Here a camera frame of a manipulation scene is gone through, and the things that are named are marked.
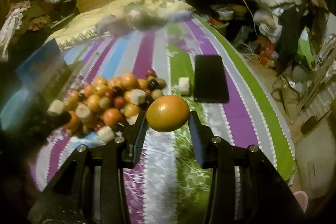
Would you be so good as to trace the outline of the large orange fruit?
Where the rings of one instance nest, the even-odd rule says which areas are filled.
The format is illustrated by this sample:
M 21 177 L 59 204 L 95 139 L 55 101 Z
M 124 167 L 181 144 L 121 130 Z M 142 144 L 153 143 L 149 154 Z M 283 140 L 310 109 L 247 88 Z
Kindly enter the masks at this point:
M 176 95 L 159 97 L 148 108 L 146 120 L 157 132 L 172 132 L 181 128 L 189 119 L 187 102 Z

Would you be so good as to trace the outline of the orange centre of pile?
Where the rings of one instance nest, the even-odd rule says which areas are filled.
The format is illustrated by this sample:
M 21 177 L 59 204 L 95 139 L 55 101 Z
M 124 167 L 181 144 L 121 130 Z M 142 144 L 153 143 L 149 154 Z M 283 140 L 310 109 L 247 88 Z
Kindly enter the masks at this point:
M 104 111 L 102 120 L 106 126 L 113 127 L 124 120 L 123 114 L 116 108 L 109 108 Z

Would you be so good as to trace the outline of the white cube left of pile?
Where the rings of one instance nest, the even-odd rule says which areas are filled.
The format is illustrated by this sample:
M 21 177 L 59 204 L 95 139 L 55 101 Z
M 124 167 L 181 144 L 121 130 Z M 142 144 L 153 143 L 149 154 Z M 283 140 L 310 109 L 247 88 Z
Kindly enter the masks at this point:
M 92 110 L 83 103 L 77 105 L 75 113 L 82 122 L 88 122 L 93 118 Z

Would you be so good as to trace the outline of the red round fruit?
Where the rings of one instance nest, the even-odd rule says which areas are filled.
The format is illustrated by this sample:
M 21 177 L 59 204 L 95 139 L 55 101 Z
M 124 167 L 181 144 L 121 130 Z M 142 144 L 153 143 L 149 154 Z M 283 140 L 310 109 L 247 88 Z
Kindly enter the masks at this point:
M 126 104 L 127 104 L 127 101 L 123 96 L 116 96 L 113 99 L 113 107 L 118 110 L 123 109 Z

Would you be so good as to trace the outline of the striped floral bed sheet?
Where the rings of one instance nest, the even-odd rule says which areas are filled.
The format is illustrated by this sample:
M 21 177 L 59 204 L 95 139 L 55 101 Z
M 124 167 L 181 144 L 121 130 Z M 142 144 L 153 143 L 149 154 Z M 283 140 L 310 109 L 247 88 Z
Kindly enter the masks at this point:
M 199 17 L 1 66 L 1 223 L 288 223 L 276 105 Z

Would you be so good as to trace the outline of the white cube centre pile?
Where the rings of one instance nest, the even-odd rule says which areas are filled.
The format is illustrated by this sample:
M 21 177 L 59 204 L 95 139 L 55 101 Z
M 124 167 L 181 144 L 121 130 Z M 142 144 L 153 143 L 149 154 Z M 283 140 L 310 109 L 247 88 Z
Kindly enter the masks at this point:
M 132 89 L 130 91 L 130 103 L 140 106 L 146 102 L 146 93 L 141 89 Z

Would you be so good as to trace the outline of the blue cardboard box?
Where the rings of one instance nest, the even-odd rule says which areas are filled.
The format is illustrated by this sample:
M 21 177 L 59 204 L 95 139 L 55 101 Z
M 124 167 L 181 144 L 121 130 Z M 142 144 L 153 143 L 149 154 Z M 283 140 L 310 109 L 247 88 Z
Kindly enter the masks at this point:
M 23 86 L 31 93 L 56 97 L 71 76 L 55 39 L 44 43 L 15 71 Z

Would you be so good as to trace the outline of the black smartphone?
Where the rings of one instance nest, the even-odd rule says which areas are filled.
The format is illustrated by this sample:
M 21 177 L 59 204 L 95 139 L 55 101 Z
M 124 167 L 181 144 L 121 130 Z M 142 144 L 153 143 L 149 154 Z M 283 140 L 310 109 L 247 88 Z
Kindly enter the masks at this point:
M 222 58 L 219 55 L 196 55 L 194 100 L 202 103 L 228 103 L 230 95 Z

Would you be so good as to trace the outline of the white cube near phone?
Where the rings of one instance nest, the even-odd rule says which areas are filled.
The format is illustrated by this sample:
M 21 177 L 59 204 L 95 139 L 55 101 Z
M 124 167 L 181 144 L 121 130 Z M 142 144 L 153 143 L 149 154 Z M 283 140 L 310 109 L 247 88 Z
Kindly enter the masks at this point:
M 190 95 L 190 79 L 188 77 L 179 77 L 178 91 L 182 96 Z

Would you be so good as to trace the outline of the white cloth on left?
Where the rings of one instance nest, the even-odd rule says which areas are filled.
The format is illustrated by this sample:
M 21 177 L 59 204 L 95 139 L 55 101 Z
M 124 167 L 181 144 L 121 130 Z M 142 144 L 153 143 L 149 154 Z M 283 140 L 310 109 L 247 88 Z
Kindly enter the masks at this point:
M 8 47 L 15 31 L 20 29 L 22 24 L 23 12 L 26 8 L 15 9 L 6 19 L 1 28 L 1 63 L 8 62 L 9 54 Z

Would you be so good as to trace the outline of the cream quilted blanket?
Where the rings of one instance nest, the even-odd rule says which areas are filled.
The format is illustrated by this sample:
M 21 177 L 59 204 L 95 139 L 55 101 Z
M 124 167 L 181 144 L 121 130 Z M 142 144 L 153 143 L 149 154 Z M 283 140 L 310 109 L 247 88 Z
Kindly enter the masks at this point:
M 99 32 L 104 33 L 101 25 L 111 19 L 122 19 L 132 6 L 143 8 L 152 16 L 164 18 L 174 12 L 194 11 L 184 0 L 115 0 L 100 8 L 82 12 L 75 16 L 65 27 L 49 35 L 61 50 L 72 47 Z

